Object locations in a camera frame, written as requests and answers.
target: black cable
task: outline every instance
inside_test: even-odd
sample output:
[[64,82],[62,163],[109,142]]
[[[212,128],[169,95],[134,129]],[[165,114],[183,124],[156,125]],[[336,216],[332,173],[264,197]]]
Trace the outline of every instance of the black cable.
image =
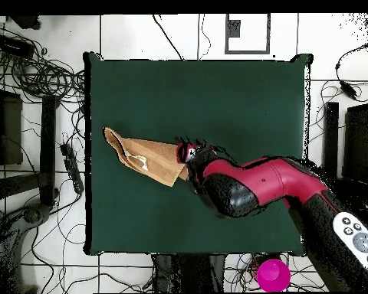
[[[227,268],[225,268],[225,270],[234,270],[234,271],[236,271],[235,277],[233,278],[232,281],[228,281],[224,277],[224,280],[226,282],[228,282],[228,283],[231,284],[231,292],[235,292],[235,289],[233,290],[233,286],[235,284],[237,286],[238,283],[240,284],[240,287],[242,288],[242,292],[255,292],[255,291],[259,291],[261,288],[258,285],[257,285],[256,288],[253,288],[253,289],[248,287],[248,285],[250,283],[252,283],[252,281],[255,280],[254,274],[256,273],[258,267],[265,260],[268,260],[268,259],[271,259],[271,258],[279,258],[280,259],[281,256],[283,256],[287,260],[287,263],[288,263],[288,260],[289,260],[289,256],[285,256],[285,253],[273,253],[273,254],[270,254],[270,253],[266,253],[266,254],[263,254],[263,253],[250,253],[249,255],[250,255],[250,257],[248,258],[248,262],[247,263],[242,260],[242,257],[244,255],[240,255],[240,257],[239,257],[239,261],[241,260],[245,264],[244,267],[242,267],[242,268],[238,268],[238,267],[236,267],[236,268],[233,268],[233,267],[227,267]],[[295,273],[292,273],[291,272],[291,277],[300,273],[305,279],[307,279],[308,281],[312,282],[314,284],[313,286],[310,286],[310,285],[298,286],[297,284],[294,284],[294,283],[291,282],[288,288],[291,288],[291,287],[300,288],[301,290],[308,291],[308,292],[310,292],[308,289],[317,289],[317,290],[323,291],[323,288],[325,287],[324,284],[322,286],[319,286],[314,281],[312,281],[311,279],[307,278],[306,276],[304,276],[302,274],[302,272],[305,269],[307,269],[307,268],[309,268],[311,266],[312,265],[309,265],[309,266],[306,266],[303,269],[300,269],[299,270],[295,266],[295,264],[294,264],[294,267],[296,267],[297,272],[295,272]]]
[[[311,126],[314,126],[314,125],[317,125],[322,131],[324,131],[324,129],[323,129],[323,127],[322,126],[320,126],[320,124],[319,124],[319,122],[324,118],[324,116],[325,116],[325,114],[326,114],[326,112],[325,112],[325,109],[326,109],[326,104],[327,103],[329,103],[333,98],[335,98],[336,96],[339,96],[340,94],[342,94],[343,93],[343,91],[342,92],[340,92],[340,93],[338,93],[338,88],[336,87],[336,86],[328,86],[328,87],[325,87],[329,82],[330,82],[331,80],[328,80],[328,81],[326,81],[324,84],[323,84],[323,86],[322,86],[322,88],[321,88],[321,90],[320,90],[320,98],[321,98],[321,100],[322,100],[322,106],[321,107],[319,107],[318,108],[318,110],[317,110],[317,115],[316,115],[316,119],[315,119],[315,122],[313,122],[312,124],[310,124],[309,125],[309,127],[311,127]],[[364,100],[359,100],[358,98],[359,97],[361,97],[361,95],[362,95],[362,93],[363,93],[363,91],[361,90],[361,88],[359,87],[359,86],[368,86],[368,83],[355,83],[355,84],[351,84],[351,86],[352,86],[352,88],[357,88],[359,91],[360,91],[360,94],[358,95],[358,96],[356,96],[356,98],[354,99],[354,100],[356,100],[356,101],[358,101],[358,102],[360,102],[360,103],[365,103],[365,102],[367,102],[368,101],[368,98],[367,99],[364,99]],[[334,94],[334,95],[332,95],[332,96],[325,96],[325,95],[323,95],[323,92],[325,91],[325,90],[327,90],[327,89],[331,89],[331,88],[333,88],[333,89],[335,89],[336,90],[336,93]],[[330,98],[327,102],[324,102],[324,98]],[[320,117],[319,119],[318,119],[318,116],[319,116],[319,113],[320,113],[320,111],[321,110],[323,110],[323,115],[322,115],[322,117]],[[309,142],[308,142],[308,144],[309,143],[311,143],[312,141],[314,141],[315,139],[317,139],[318,137],[320,137],[320,136],[322,136],[324,134],[324,132],[322,132],[321,134],[319,134],[319,135],[317,135],[317,136],[315,136],[315,137],[313,137]]]
[[119,284],[121,284],[121,285],[128,286],[128,288],[129,288],[129,289],[132,289],[134,292],[138,292],[138,293],[146,293],[146,292],[144,292],[144,291],[140,288],[140,286],[138,286],[138,285],[130,285],[130,284],[128,284],[128,283],[125,283],[125,282],[123,282],[123,281],[120,281],[120,280],[118,280],[118,279],[115,279],[115,278],[114,278],[114,277],[112,277],[110,274],[107,274],[107,273],[101,273],[100,275],[93,276],[93,277],[91,277],[91,278],[89,278],[89,279],[78,279],[78,280],[76,280],[76,281],[73,281],[73,282],[68,286],[68,289],[67,289],[67,290],[65,290],[65,294],[68,294],[68,291],[70,290],[70,288],[71,288],[75,283],[88,282],[88,281],[91,281],[91,280],[93,280],[93,279],[98,278],[99,276],[108,276],[108,277],[109,277],[110,279],[112,279],[114,282],[119,283]]
[[184,58],[180,55],[180,53],[177,51],[177,49],[175,48],[175,46],[173,45],[172,41],[170,40],[170,38],[168,37],[168,35],[166,34],[166,32],[163,30],[163,27],[161,26],[161,24],[156,20],[156,16],[153,15],[153,19],[156,22],[156,24],[158,25],[159,29],[162,31],[162,33],[165,35],[166,39],[168,40],[168,42],[170,43],[170,45],[172,45],[173,49],[175,50],[175,52],[177,53],[177,55],[179,55],[180,60],[184,60]]
[[338,70],[340,69],[340,62],[342,61],[342,59],[344,58],[344,57],[346,57],[347,55],[349,55],[349,54],[352,54],[352,53],[354,53],[354,52],[356,52],[356,51],[360,51],[360,50],[362,50],[362,49],[364,49],[364,48],[368,48],[368,43],[365,43],[364,45],[361,45],[361,46],[359,46],[359,47],[357,47],[357,48],[354,48],[353,50],[350,50],[350,51],[348,51],[348,52],[346,52],[345,54],[343,54],[341,57],[340,57],[340,59],[338,60],[338,62],[337,62],[337,64],[335,65],[335,73],[336,73],[336,75],[337,75],[337,79],[338,79],[338,81],[340,82],[340,87],[341,87],[341,90],[349,97],[349,98],[351,98],[352,100],[356,100],[356,101],[358,101],[358,102],[360,102],[360,103],[364,103],[365,101],[361,101],[361,100],[358,100],[357,99],[357,93],[356,93],[356,91],[355,91],[355,89],[354,89],[354,85],[353,84],[351,84],[351,83],[348,83],[348,82],[346,82],[346,81],[344,81],[344,80],[341,80],[340,79],[340,76],[339,76],[339,74],[338,74]]
[[207,49],[207,52],[205,54],[202,54],[202,56],[200,57],[200,60],[202,59],[202,57],[204,57],[205,55],[207,55],[209,53],[209,50],[210,50],[210,47],[212,46],[212,42],[210,41],[210,39],[207,37],[207,35],[205,34],[205,32],[203,31],[203,25],[204,25],[204,22],[205,22],[205,14],[203,14],[203,19],[202,19],[202,27],[201,27],[201,30],[202,30],[202,34],[205,38],[207,38],[207,41],[209,41],[209,48]]
[[48,284],[51,282],[52,278],[53,278],[53,275],[54,275],[54,269],[52,267],[51,264],[45,262],[44,260],[42,260],[40,257],[37,256],[37,254],[34,252],[34,247],[35,247],[35,241],[37,240],[37,237],[38,237],[38,232],[39,232],[39,227],[37,227],[37,231],[36,231],[36,234],[35,234],[35,237],[34,237],[34,240],[33,240],[33,243],[31,244],[31,252],[33,253],[34,257],[39,260],[41,263],[43,263],[44,265],[48,266],[51,268],[51,271],[52,271],[52,274],[51,274],[51,277],[49,278],[49,280],[46,282],[44,288],[41,290],[41,294],[44,293],[46,287],[48,286]]

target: white floor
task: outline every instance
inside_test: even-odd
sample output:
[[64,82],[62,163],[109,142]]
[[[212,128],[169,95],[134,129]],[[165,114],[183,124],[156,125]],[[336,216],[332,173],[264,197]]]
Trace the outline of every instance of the white floor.
[[[251,24],[251,17],[239,17],[243,26]],[[164,27],[170,36],[178,52],[186,60],[195,60],[198,56],[203,60],[231,59],[231,60],[290,60],[295,54],[310,53],[314,55],[314,62],[311,67],[311,113],[310,118],[313,123],[317,110],[322,106],[320,89],[327,80],[335,80],[335,64],[340,56],[348,50],[352,50],[361,44],[366,43],[365,26],[358,21],[358,24],[349,21],[349,17],[342,14],[271,14],[271,52],[269,55],[225,55],[225,15],[208,15],[204,17],[203,28],[200,28],[199,53],[198,53],[198,23],[199,16],[196,15],[163,15],[156,19]],[[104,15],[100,16],[41,16],[41,30],[21,30],[14,22],[5,24],[5,28],[10,31],[20,33],[34,41],[39,41],[48,50],[49,59],[57,59],[69,64],[78,72],[84,69],[82,53],[94,51],[101,53],[104,59],[170,59],[177,60],[177,53],[165,39],[163,33],[156,25],[152,15]],[[264,32],[264,26],[259,26],[257,30]],[[340,78],[360,83],[368,81],[368,51],[358,51],[353,53],[341,62]],[[11,77],[6,76],[5,82],[13,84]],[[329,85],[338,86],[337,82],[331,81]],[[362,88],[361,99],[368,98],[368,89]],[[336,90],[328,89],[324,95],[333,96]],[[350,100],[345,95],[337,96],[334,100],[340,103],[340,125],[344,123],[344,113],[348,106],[355,106],[358,103]],[[66,107],[74,111],[76,104],[67,104]],[[41,106],[38,104],[25,103],[23,106],[22,120],[23,130],[34,128],[39,134],[41,127],[32,123],[41,122]],[[62,106],[57,110],[57,142],[63,142],[65,133],[70,135],[73,132],[71,115]],[[310,128],[310,139],[321,134],[322,130],[318,126]],[[340,160],[339,170],[342,165],[343,152],[343,128],[340,129]],[[24,132],[22,145],[31,159],[31,163],[36,170],[39,166],[40,142],[39,138],[31,131]],[[83,160],[84,150],[81,141],[74,142],[74,149],[78,152],[77,159]],[[310,159],[317,164],[321,163],[322,136],[319,136],[310,143]],[[63,181],[68,179],[60,150],[57,150],[56,158],[56,186],[59,188]],[[84,164],[79,164],[79,169],[84,172]],[[6,166],[2,177],[18,175],[20,172],[31,170],[27,160],[20,166]],[[7,212],[20,207],[31,196],[38,191],[29,191],[20,195],[3,200],[1,209]],[[71,203],[76,197],[70,181],[66,181],[61,188],[60,206]],[[41,240],[54,227],[68,209],[65,209],[51,217],[40,228],[38,240]],[[61,222],[61,230],[65,236],[76,224],[85,223],[84,196],[67,213],[66,218]],[[31,242],[35,237],[35,230],[27,235],[24,245],[22,259],[22,274],[26,284],[37,284],[41,288],[51,276],[51,269],[38,262],[31,252]],[[40,258],[54,265],[54,277],[46,288],[45,292],[62,293],[58,286],[59,272],[61,265],[66,265],[65,288],[79,279],[89,279],[99,273],[106,273],[113,278],[130,284],[144,284],[151,276],[152,262],[150,256],[143,254],[115,254],[104,253],[98,256],[86,256],[83,252],[84,226],[75,227],[68,235],[68,239],[74,243],[65,244],[65,239],[58,228],[54,228],[38,245],[35,251]],[[235,267],[238,262],[238,255],[230,255],[226,266]],[[314,272],[312,267],[306,271],[312,273],[296,273],[304,267],[308,267],[310,262],[306,258],[291,257],[289,267],[292,271],[292,282],[302,286],[311,286],[314,281],[321,284],[320,277]],[[225,278],[232,280],[232,271],[226,271]],[[90,281],[75,283],[69,293],[96,293],[96,292],[120,292],[126,288],[125,285],[115,283],[108,276],[100,276]],[[225,284],[225,290],[230,292],[230,284]]]

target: paper bag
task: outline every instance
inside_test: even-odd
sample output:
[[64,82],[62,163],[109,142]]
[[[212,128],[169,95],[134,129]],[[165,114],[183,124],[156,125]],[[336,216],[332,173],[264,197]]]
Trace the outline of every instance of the paper bag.
[[188,178],[185,164],[176,161],[176,145],[126,139],[108,127],[103,128],[103,134],[126,167],[170,187],[178,177]]

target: table surface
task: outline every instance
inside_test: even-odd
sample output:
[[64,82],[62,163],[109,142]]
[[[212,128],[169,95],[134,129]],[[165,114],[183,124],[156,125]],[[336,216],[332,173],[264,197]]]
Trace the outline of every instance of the table surface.
[[205,139],[238,163],[301,157],[307,55],[292,62],[89,59],[92,254],[301,251],[281,201],[253,217],[220,220],[184,181],[169,188],[121,165],[102,130],[169,143]]

